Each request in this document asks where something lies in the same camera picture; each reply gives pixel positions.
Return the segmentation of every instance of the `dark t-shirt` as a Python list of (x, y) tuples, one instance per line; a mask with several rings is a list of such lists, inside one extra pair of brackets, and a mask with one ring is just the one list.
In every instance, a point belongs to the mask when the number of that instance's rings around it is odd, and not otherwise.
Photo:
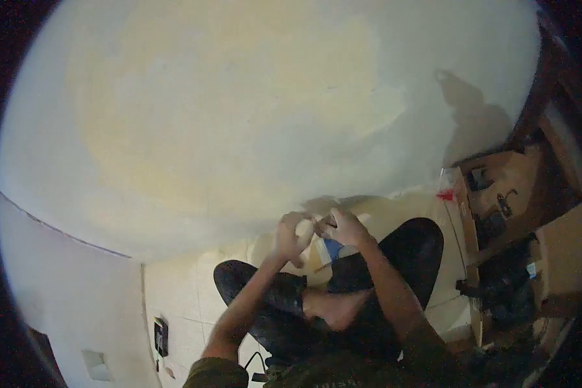
[[(395, 363), (347, 351), (315, 357), (287, 369), (264, 388), (468, 386), (461, 365), (428, 323), (408, 335), (403, 351), (404, 359)], [(246, 369), (223, 358), (195, 362), (184, 384), (185, 388), (247, 386)]]

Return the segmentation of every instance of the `black cable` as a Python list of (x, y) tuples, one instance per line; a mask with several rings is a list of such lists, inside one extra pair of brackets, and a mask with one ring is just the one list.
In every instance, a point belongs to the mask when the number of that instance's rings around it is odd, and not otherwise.
[(511, 190), (509, 190), (509, 191), (506, 192), (506, 195), (504, 196), (504, 200), (506, 200), (507, 198), (509, 198), (509, 194), (511, 194), (512, 192), (515, 193), (516, 196), (519, 196), (517, 190), (511, 189)]
[(252, 357), (250, 357), (250, 360), (248, 360), (248, 362), (246, 362), (246, 366), (244, 367), (246, 370), (248, 369), (248, 365), (250, 365), (250, 362), (252, 362), (254, 356), (259, 355), (259, 358), (261, 359), (261, 366), (263, 367), (263, 374), (265, 374), (265, 361), (263, 361), (263, 356), (261, 356), (261, 353), (256, 351)]

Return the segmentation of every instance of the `blue object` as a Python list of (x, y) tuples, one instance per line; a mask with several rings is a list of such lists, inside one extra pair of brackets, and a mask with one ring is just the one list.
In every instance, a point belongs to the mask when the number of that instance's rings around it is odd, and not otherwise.
[(535, 263), (530, 263), (526, 266), (526, 270), (528, 271), (528, 275), (530, 275), (531, 279), (534, 279), (537, 275), (537, 268)]
[(331, 238), (324, 238), (323, 243), (325, 244), (332, 261), (338, 259), (338, 253), (341, 251), (344, 245), (336, 240), (332, 240)]

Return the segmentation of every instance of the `clutter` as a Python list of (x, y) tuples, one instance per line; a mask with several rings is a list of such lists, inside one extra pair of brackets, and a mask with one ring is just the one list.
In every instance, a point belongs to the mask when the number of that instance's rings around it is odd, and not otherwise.
[(581, 189), (559, 139), (547, 139), (452, 170), (467, 257), (456, 288), (470, 297), (477, 346), (573, 317), (581, 303)]

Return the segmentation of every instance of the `cardboard box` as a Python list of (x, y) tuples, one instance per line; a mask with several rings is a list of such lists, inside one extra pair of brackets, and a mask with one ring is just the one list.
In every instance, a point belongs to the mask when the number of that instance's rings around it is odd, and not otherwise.
[[(535, 277), (530, 280), (536, 313), (540, 318), (572, 318), (582, 305), (582, 205), (535, 231), (538, 241), (530, 243)], [(467, 268), (468, 284), (478, 286), (479, 265)], [(480, 300), (470, 299), (471, 327), (477, 346), (504, 343), (529, 325), (505, 332), (494, 332), (491, 315), (483, 311)]]
[[(466, 161), (454, 171), (470, 286), (479, 285), (478, 265), (510, 242), (536, 232), (539, 243), (531, 247), (535, 251), (531, 260), (538, 267), (537, 277), (532, 280), (535, 318), (573, 315), (582, 295), (582, 205), (578, 206), (581, 191), (568, 170), (569, 160), (565, 155), (558, 158), (555, 154), (560, 152), (560, 144), (556, 144), (556, 138), (552, 142), (531, 145), (525, 154), (507, 151)], [(485, 178), (492, 179), (493, 184), (473, 192), (466, 175), (479, 167), (486, 169)], [(507, 195), (513, 190), (517, 195)], [(512, 214), (504, 218), (504, 233), (479, 250), (473, 213), (483, 219), (501, 209), (498, 194), (506, 198)], [(477, 346), (500, 342), (501, 338), (513, 337), (521, 331), (514, 328), (508, 333), (493, 332), (491, 315), (483, 311), (480, 300), (471, 298), (470, 306), (470, 325)]]

